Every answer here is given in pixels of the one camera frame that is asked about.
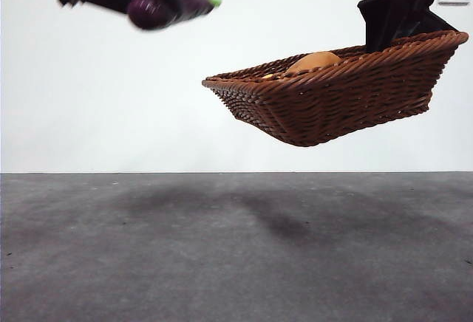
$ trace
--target basket rim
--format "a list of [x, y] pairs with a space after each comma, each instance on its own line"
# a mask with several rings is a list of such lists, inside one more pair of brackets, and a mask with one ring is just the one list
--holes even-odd
[[344, 53], [360, 53], [345, 58], [337, 64], [316, 67], [314, 69], [300, 72], [277, 72], [271, 78], [232, 78], [229, 77], [235, 73], [250, 72], [258, 69], [268, 68], [278, 62], [289, 61], [292, 58], [301, 58], [310, 53], [295, 55], [289, 58], [283, 58], [271, 61], [258, 66], [241, 69], [234, 72], [221, 73], [215, 76], [207, 77], [202, 81], [203, 86], [211, 89], [239, 90], [250, 92], [252, 94], [262, 91], [268, 93], [272, 89], [289, 87], [293, 83], [300, 83], [301, 80], [311, 83], [334, 81], [337, 78], [345, 78], [366, 68], [375, 66], [384, 66], [409, 58], [417, 58], [422, 55], [432, 54], [445, 49], [456, 49], [460, 44], [465, 43], [469, 38], [468, 33], [458, 32], [456, 30], [442, 30], [431, 33], [421, 33], [411, 37], [399, 38], [392, 42], [392, 46], [379, 52], [365, 53], [365, 45], [347, 47], [344, 49], [335, 49], [331, 52], [342, 55]]

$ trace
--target floor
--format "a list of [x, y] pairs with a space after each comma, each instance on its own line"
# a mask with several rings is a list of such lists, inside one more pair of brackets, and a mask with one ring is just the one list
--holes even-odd
[[1, 176], [3, 322], [473, 321], [473, 173]]

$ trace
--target brown wicker basket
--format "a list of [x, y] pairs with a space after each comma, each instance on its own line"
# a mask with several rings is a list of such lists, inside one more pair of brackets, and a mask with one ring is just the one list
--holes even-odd
[[[432, 87], [468, 34], [440, 31], [392, 42], [382, 52], [332, 50], [342, 62], [285, 72], [301, 54], [206, 78], [236, 119], [296, 146], [314, 146], [350, 132], [429, 109]], [[271, 78], [262, 78], [273, 74]]]

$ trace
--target eggplant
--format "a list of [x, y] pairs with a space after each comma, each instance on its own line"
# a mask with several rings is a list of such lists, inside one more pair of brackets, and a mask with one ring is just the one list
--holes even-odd
[[134, 25], [143, 30], [158, 30], [172, 24], [209, 14], [220, 6], [220, 0], [178, 0], [180, 11], [170, 8], [164, 0], [131, 0], [127, 13]]

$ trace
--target wicker basket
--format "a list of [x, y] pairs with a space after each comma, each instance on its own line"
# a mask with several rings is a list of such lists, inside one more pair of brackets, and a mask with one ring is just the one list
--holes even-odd
[[[314, 146], [350, 132], [429, 109], [432, 87], [468, 34], [432, 32], [402, 38], [382, 52], [332, 50], [342, 62], [286, 72], [301, 54], [206, 78], [236, 119], [296, 146]], [[262, 78], [273, 74], [271, 78]]]

